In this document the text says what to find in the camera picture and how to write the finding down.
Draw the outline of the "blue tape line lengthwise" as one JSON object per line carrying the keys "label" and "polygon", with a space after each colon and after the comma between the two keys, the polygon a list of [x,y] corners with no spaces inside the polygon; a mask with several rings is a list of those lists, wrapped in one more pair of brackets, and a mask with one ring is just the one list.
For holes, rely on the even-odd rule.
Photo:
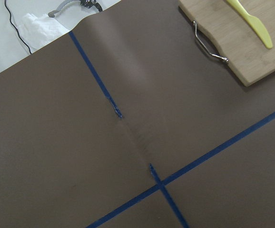
{"label": "blue tape line lengthwise", "polygon": [[[80,42],[76,38],[74,32],[72,32],[72,31],[69,32],[69,36],[72,39],[72,41],[73,41],[74,45],[76,46],[78,52],[80,53],[81,57],[83,58],[84,62],[88,66],[89,70],[91,71],[91,73],[92,73],[94,79],[96,80],[98,86],[100,87],[102,93],[104,94],[104,96],[107,98],[107,100],[112,105],[114,112],[116,113],[118,118],[120,118],[120,119],[123,118],[122,112],[120,111],[120,109],[118,108],[114,99],[112,98],[111,94],[109,93],[106,86],[102,82],[100,76],[98,75],[96,69],[92,65],[90,59],[88,58],[87,54],[85,53],[84,49],[82,48]],[[116,217],[120,213],[124,212],[125,210],[129,209],[133,205],[142,201],[146,197],[150,196],[154,192],[160,191],[163,194],[164,198],[166,199],[167,203],[169,204],[170,208],[174,212],[174,214],[177,217],[178,221],[180,222],[181,226],[184,228],[188,228],[189,227],[188,222],[185,220],[183,214],[181,213],[178,206],[176,205],[176,203],[172,199],[171,195],[167,191],[166,185],[160,179],[154,166],[150,163],[148,165],[148,168],[149,168],[149,172],[151,173],[152,178],[154,179],[154,181],[156,183],[155,186],[151,187],[150,189],[146,190],[145,192],[140,193],[138,196],[134,197],[133,199],[129,200],[125,204],[116,208],[112,212],[108,213],[107,215],[103,216],[102,218],[98,219],[97,221],[93,222],[92,224],[88,225],[88,227],[89,228],[97,228],[97,227],[103,225],[104,223],[106,223],[107,221],[111,220],[112,218]]]}

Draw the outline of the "white crumpled tissue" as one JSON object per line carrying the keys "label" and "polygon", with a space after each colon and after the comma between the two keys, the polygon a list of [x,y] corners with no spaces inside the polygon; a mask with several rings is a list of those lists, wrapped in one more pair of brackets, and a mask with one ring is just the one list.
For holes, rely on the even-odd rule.
{"label": "white crumpled tissue", "polygon": [[19,23],[19,32],[33,50],[38,50],[68,33],[69,30],[48,15],[37,17],[28,13]]}

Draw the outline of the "metal clamp tool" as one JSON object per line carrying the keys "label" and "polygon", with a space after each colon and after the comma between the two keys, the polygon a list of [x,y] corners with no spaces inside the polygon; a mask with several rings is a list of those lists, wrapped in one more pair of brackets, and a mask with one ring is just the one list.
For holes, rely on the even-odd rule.
{"label": "metal clamp tool", "polygon": [[[64,0],[63,2],[61,2],[61,3],[58,5],[58,7],[57,7],[55,10],[49,12],[49,13],[48,13],[48,16],[49,16],[50,18],[54,18],[54,17],[56,16],[56,14],[60,13],[60,12],[62,11],[62,9],[63,9],[66,5],[68,5],[68,4],[72,3],[72,2],[75,2],[75,1],[76,1],[76,0]],[[92,8],[92,7],[95,7],[95,8],[98,10],[98,12],[102,12],[102,11],[103,11],[102,6],[101,6],[100,3],[97,2],[96,0],[80,0],[80,6],[81,6],[81,7],[84,7],[84,8],[87,8],[87,9],[90,9],[90,8]]]}

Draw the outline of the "wooden cutting board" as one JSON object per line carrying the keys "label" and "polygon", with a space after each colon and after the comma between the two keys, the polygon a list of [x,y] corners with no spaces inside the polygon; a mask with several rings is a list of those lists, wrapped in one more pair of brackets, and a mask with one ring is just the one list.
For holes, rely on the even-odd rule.
{"label": "wooden cutting board", "polygon": [[245,86],[275,72],[275,0],[242,0],[247,12],[258,17],[272,39],[265,47],[248,23],[225,0],[181,0],[179,7],[197,28],[228,58],[228,66]]}

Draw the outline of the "yellow plastic knife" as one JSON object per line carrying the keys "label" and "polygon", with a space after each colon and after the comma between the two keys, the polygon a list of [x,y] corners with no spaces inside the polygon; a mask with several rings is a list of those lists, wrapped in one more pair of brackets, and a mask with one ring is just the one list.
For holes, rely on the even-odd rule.
{"label": "yellow plastic knife", "polygon": [[267,49],[272,49],[271,36],[263,22],[258,17],[249,14],[238,0],[227,0],[227,3],[248,23],[264,46]]}

